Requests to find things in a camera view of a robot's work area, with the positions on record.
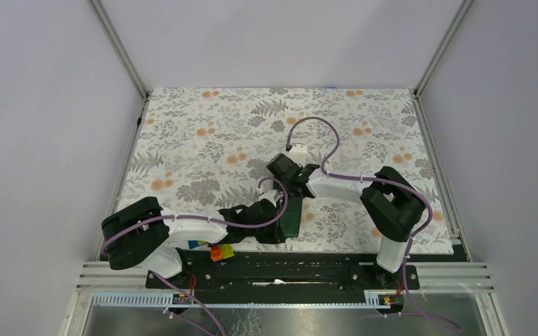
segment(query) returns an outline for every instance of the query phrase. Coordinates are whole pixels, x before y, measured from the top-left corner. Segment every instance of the floral tablecloth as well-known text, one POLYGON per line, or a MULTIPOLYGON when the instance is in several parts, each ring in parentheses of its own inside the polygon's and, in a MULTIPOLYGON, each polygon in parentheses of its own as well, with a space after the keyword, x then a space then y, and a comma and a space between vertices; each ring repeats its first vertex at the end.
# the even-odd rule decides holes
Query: floral tablecloth
MULTIPOLYGON (((432 203, 434 220, 416 237, 412 252, 452 253, 408 90, 155 89, 120 207, 145 196, 156 196, 173 211, 209 213, 249 205, 257 181, 270 175, 265 165, 284 150, 291 125, 306 116, 326 118, 340 133, 331 171, 372 175, 389 165, 432 203)), ((320 162, 335 143, 331 130, 317 121, 300 124, 292 140, 306 144, 312 163, 320 162)), ((380 237, 362 205, 305 199, 298 238, 278 245, 247 238, 233 247, 375 253, 380 237)))

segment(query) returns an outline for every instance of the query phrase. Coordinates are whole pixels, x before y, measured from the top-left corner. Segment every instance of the aluminum frame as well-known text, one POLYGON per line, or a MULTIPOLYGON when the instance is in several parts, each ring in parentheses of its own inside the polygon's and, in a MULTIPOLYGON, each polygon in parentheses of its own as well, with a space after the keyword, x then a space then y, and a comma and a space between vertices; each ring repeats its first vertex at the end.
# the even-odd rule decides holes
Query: aluminum frame
POLYGON ((444 56, 446 49, 448 48, 453 37, 455 37, 455 34, 457 33, 459 26, 463 22, 463 19, 465 19, 465 16, 469 12, 469 9, 471 8, 471 5, 473 4, 474 1, 475 0, 463 0, 461 5, 459 6, 459 9, 457 10, 455 17, 453 18, 453 21, 450 22, 450 25, 448 26, 446 33, 444 34, 442 38, 442 41, 438 45, 436 52, 434 52, 434 56, 432 57, 432 60, 430 60, 430 63, 428 64, 428 67, 426 68, 424 75, 420 79, 420 82, 418 82, 418 85, 415 87, 415 94, 418 97, 422 95, 422 93, 426 89, 428 82, 430 81, 430 78, 432 77, 432 74, 434 74, 434 72, 436 71, 436 68, 438 67, 438 64, 440 63, 442 57, 444 56))
MULTIPOLYGON (((488 268, 484 262, 409 262, 409 265, 416 266, 420 278, 421 289, 413 290, 416 294, 430 293, 470 293, 477 302, 485 330, 489 336, 508 336, 504 318, 497 307, 497 298, 494 287, 490 279, 488 268)), ((371 263, 360 263, 360 265, 371 265, 371 263)), ((171 289, 147 289, 145 282, 147 270, 126 269, 123 271, 113 271, 107 262, 85 262, 81 276, 76 287, 74 302, 72 302, 73 313, 67 320, 67 327, 63 335, 79 336, 83 334, 89 318, 89 310, 93 304, 103 302, 102 297, 114 296, 124 300, 116 300, 118 304, 108 301, 107 305, 117 307, 145 307, 156 305, 147 303, 151 298, 161 297, 173 293, 171 289)), ((377 294, 394 294, 394 290, 366 290, 367 298, 377 294)), ((330 309, 360 309, 362 305, 357 304, 321 304, 321 305, 281 305, 292 308, 330 308, 330 309)), ((215 308, 278 308, 264 305, 250 304, 216 304, 215 308)))
POLYGON ((463 224, 460 219, 459 211, 457 210, 453 193, 450 191, 448 177, 446 176, 442 162, 439 159, 439 151, 436 147, 436 142, 434 141, 426 113, 424 112, 423 105, 418 96, 412 94, 412 100, 415 115, 418 117, 418 124, 422 130, 422 136, 426 145, 426 152, 432 164, 432 169, 434 170, 434 181, 436 183, 436 188, 439 190, 442 209, 444 211, 445 218, 447 219, 450 239, 454 244, 457 244, 457 239, 459 239, 461 245, 463 245, 463 248, 465 249, 465 253, 467 254, 467 260, 472 260, 473 257, 471 255, 471 250, 469 249, 467 239, 463 234, 463 224))
POLYGON ((104 33, 110 40, 112 48, 114 49, 114 51, 116 52, 118 56, 118 60, 127 71, 127 75, 129 75, 129 78, 131 82, 133 83, 133 86, 135 86, 135 89, 137 90, 139 95, 141 95, 143 99, 146 99, 149 96, 149 91, 147 87, 145 86, 141 76, 139 75, 139 72, 135 68, 135 65, 133 64, 131 57, 129 57, 129 54, 127 50, 125 49, 123 42, 120 40, 120 37, 118 36, 118 33, 116 32, 116 29, 114 29, 114 26, 112 25, 112 22, 110 21, 110 18, 108 14, 106 13, 106 9, 104 8, 104 5, 102 5, 102 2, 100 0, 88 0, 88 2, 90 3, 90 6, 94 10, 94 14, 96 15, 96 18, 102 25, 102 30, 104 30, 104 33))

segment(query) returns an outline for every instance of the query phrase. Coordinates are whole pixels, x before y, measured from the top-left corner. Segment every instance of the gray leaf print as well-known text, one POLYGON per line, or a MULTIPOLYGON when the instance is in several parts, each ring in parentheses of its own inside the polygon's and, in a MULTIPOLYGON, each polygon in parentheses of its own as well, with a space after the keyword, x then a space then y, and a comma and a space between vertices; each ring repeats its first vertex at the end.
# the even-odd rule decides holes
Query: gray leaf print
POLYGON ((398 135, 395 135, 393 133, 376 133, 374 134, 374 137, 377 138, 377 139, 382 139, 382 140, 399 140, 399 138, 401 138, 400 136, 398 135))
POLYGON ((163 163, 162 155, 158 152, 155 155, 151 154, 151 152, 146 152, 145 155, 137 153, 137 156, 133 155, 130 171, 136 171, 139 174, 148 173, 150 169, 163 165, 163 163))
POLYGON ((267 162, 260 159, 251 159, 247 163, 247 167, 251 170, 249 171, 249 176, 251 179, 261 179, 266 176, 270 176, 271 173, 265 167, 267 162))
POLYGON ((205 143, 205 147, 199 152, 199 158, 206 159, 211 158, 214 163, 217 163, 219 158, 223 155, 223 145, 208 141, 205 143))
POLYGON ((401 120, 401 124, 405 125, 405 126, 409 126, 409 127, 412 127, 415 125, 415 122, 417 121, 418 119, 416 117, 414 117, 413 115, 408 115, 406 116, 405 118, 403 118, 401 120))
POLYGON ((410 115, 413 115, 413 105, 411 105, 411 104, 406 104, 405 106, 403 106, 403 109, 401 110, 401 113, 402 113, 402 114, 410 114, 410 115))
POLYGON ((238 136, 238 134, 231 134, 231 133, 215 134, 215 137, 217 139, 229 140, 229 141, 237 141, 241 139, 240 136, 238 136))
POLYGON ((252 127, 258 127, 265 120, 265 118, 258 115, 249 120, 249 122, 247 122, 247 125, 251 125, 252 127))
POLYGON ((205 179, 207 177, 213 177, 215 176, 215 174, 211 171, 192 171, 190 173, 188 173, 187 175, 185 175, 185 177, 189 177, 189 178, 199 178, 199 179, 205 179))
POLYGON ((417 168, 421 168, 420 176, 422 178, 426 178, 429 180, 434 178, 434 170, 432 169, 432 165, 430 164, 428 159, 417 159, 414 165, 417 168))
POLYGON ((284 122, 281 120, 276 120, 271 124, 271 129, 276 131, 277 133, 281 133, 286 129, 286 126, 284 125, 284 122))
POLYGON ((269 92, 273 93, 274 95, 286 95, 287 89, 269 89, 269 92))
POLYGON ((250 203, 255 197, 256 191, 251 187, 238 186, 237 188, 229 187, 216 199, 217 207, 233 207, 239 204, 250 203))
POLYGON ((275 99, 271 99, 271 101, 263 100, 252 109, 251 113, 270 117, 286 111, 287 108, 285 101, 281 99, 279 101, 275 99))
POLYGON ((436 201, 440 200, 438 198, 438 195, 436 195, 436 192, 434 191, 434 189, 430 189, 428 187, 422 189, 420 187, 417 187, 415 186, 415 189, 417 191, 419 191, 422 195, 424 195, 424 197, 426 197, 426 200, 428 200, 428 202, 430 203, 436 203, 436 201))
POLYGON ((167 117, 172 116, 175 118, 181 118, 188 115, 187 112, 183 112, 183 111, 166 111, 166 112, 162 112, 162 114, 167 117))
POLYGON ((179 200, 185 202, 199 202, 201 205, 211 205, 215 202, 214 191, 219 191, 219 182, 206 178, 202 181, 193 181, 191 185, 181 185, 176 193, 179 200))
POLYGON ((367 155, 369 158, 374 156, 377 159, 380 160, 381 163, 385 161, 385 157, 388 154, 387 147, 384 144, 373 142, 373 141, 367 141, 366 147, 362 151, 364 155, 367 155))

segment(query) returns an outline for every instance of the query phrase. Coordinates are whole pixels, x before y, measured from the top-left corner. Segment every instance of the gray wall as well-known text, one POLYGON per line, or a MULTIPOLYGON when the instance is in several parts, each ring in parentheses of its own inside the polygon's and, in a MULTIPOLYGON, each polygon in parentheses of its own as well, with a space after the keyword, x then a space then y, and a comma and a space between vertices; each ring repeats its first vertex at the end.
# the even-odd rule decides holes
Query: gray wall
POLYGON ((139 98, 87 1, 0 1, 0 335, 55 335, 139 98))
POLYGON ((412 88, 461 0, 103 2, 150 88, 412 88))
POLYGON ((511 335, 538 335, 538 1, 476 1, 423 101, 511 335))

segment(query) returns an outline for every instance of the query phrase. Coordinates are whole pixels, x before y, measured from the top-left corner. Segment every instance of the orange flower print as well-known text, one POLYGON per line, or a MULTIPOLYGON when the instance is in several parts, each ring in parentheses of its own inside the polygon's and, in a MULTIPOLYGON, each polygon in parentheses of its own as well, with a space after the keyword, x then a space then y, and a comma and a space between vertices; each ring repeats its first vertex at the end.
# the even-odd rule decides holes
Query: orange flower print
POLYGON ((399 154, 397 154, 397 155, 395 155, 393 157, 393 162, 395 162, 395 163, 401 164, 401 163, 403 163, 403 161, 404 161, 403 157, 400 156, 399 154))
POLYGON ((164 186, 164 183, 159 178, 153 180, 153 182, 151 183, 151 189, 153 191, 162 190, 163 186, 164 186))
POLYGON ((226 159, 226 162, 233 165, 235 164, 236 162, 238 162, 238 158, 236 157, 236 155, 230 155, 228 156, 228 158, 226 159))
POLYGON ((376 227, 373 227, 370 229, 370 235, 372 237, 375 237, 375 238, 381 238, 382 237, 382 233, 380 233, 380 231, 378 231, 378 229, 376 227))
POLYGON ((434 219, 435 222, 444 221, 444 215, 442 214, 442 211, 434 210, 434 212, 432 214, 432 219, 434 219))

